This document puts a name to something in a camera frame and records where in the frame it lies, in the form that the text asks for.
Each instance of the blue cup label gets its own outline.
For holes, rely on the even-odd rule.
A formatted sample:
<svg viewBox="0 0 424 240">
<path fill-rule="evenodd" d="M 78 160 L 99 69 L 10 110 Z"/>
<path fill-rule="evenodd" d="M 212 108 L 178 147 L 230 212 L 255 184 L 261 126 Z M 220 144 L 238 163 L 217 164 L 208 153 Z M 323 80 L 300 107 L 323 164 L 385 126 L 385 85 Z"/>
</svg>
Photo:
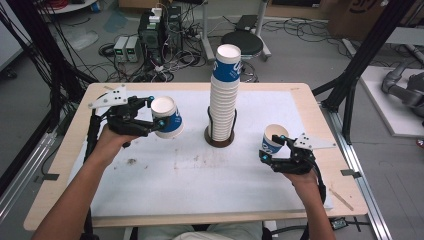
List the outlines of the blue cup label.
<svg viewBox="0 0 424 240">
<path fill-rule="evenodd" d="M 221 82 L 234 82 L 240 77 L 241 64 L 226 64 L 216 59 L 213 67 L 213 76 Z"/>
<path fill-rule="evenodd" d="M 172 131 L 177 130 L 180 126 L 181 123 L 183 122 L 180 112 L 178 111 L 178 108 L 175 110 L 174 114 L 172 114 L 169 117 L 169 124 L 166 128 L 160 130 L 159 132 L 163 132 L 163 133 L 169 133 Z"/>
<path fill-rule="evenodd" d="M 262 149 L 268 154 L 277 153 L 280 151 L 281 147 L 272 146 L 271 144 L 267 143 L 265 139 L 262 139 Z"/>
</svg>

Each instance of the black stool seat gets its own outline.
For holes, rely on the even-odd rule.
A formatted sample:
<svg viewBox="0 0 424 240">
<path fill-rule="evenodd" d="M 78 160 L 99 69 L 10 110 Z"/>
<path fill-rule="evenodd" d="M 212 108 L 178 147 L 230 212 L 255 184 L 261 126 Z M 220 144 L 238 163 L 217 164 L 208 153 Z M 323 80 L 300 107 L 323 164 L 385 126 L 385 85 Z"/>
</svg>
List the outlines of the black stool seat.
<svg viewBox="0 0 424 240">
<path fill-rule="evenodd" d="M 240 48 L 242 56 L 256 56 L 264 48 L 262 40 L 247 31 L 235 31 L 225 34 L 221 39 L 222 44 L 232 44 Z"/>
</svg>

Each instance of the person's leg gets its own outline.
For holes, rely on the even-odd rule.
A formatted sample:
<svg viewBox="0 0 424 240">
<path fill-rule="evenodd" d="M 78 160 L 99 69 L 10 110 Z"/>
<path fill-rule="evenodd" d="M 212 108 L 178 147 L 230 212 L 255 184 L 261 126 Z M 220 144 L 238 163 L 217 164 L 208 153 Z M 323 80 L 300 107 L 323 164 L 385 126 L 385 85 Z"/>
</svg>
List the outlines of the person's leg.
<svg viewBox="0 0 424 240">
<path fill-rule="evenodd" d="M 208 231 L 231 239 L 261 240 L 262 222 L 212 224 Z"/>
<path fill-rule="evenodd" d="M 138 228 L 138 240 L 172 240 L 186 232 L 193 232 L 191 225 L 166 225 Z"/>
</svg>

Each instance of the person's left hand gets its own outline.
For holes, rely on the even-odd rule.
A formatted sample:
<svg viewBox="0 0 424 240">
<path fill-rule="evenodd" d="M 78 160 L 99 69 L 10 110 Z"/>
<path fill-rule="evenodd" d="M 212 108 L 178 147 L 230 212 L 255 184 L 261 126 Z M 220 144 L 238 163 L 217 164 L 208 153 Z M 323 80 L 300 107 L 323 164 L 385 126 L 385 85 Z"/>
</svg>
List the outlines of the person's left hand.
<svg viewBox="0 0 424 240">
<path fill-rule="evenodd" d="M 110 130 L 106 124 L 90 157 L 95 157 L 96 161 L 106 167 L 112 163 L 124 143 L 131 142 L 136 138 L 137 136 L 119 135 Z"/>
</svg>

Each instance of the white platform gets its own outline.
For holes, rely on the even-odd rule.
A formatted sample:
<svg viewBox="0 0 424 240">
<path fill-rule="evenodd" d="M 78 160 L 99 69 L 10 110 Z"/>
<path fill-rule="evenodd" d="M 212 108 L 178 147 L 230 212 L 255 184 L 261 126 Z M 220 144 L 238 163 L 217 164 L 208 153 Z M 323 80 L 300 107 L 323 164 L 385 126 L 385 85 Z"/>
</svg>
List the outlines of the white platform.
<svg viewBox="0 0 424 240">
<path fill-rule="evenodd" d="M 239 92 L 235 140 L 226 148 L 208 145 L 203 136 L 208 125 L 209 91 L 133 93 L 139 97 L 171 96 L 185 129 L 172 140 L 152 133 L 121 150 L 100 183 L 92 204 L 93 216 L 304 209 L 291 182 L 261 163 L 258 155 L 267 125 L 281 124 L 292 137 L 304 132 L 290 92 Z M 139 118 L 151 119 L 150 110 L 144 110 Z M 84 151 L 85 144 L 71 177 L 80 168 Z M 278 154 L 288 157 L 289 151 L 283 148 Z M 333 207 L 330 197 L 325 207 Z"/>
<path fill-rule="evenodd" d="M 361 81 L 392 136 L 424 137 L 424 118 L 415 115 L 399 98 L 381 91 L 384 77 L 392 70 L 393 68 L 369 66 L 362 74 Z M 423 70 L 406 69 L 398 85 L 406 88 L 409 77 L 421 72 Z"/>
</svg>

